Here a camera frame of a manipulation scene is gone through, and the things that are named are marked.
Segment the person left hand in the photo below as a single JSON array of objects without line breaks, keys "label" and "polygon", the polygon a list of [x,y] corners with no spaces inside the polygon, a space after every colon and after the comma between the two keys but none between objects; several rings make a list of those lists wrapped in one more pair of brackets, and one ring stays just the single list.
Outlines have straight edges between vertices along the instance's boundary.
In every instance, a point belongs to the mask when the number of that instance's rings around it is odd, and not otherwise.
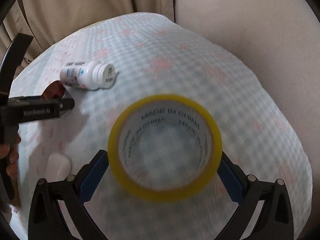
[{"label": "person left hand", "polygon": [[0,146],[0,158],[7,160],[6,173],[12,180],[16,179],[18,175],[19,154],[17,151],[17,146],[20,142],[21,137],[19,134],[17,134],[13,148],[6,144],[1,144]]}]

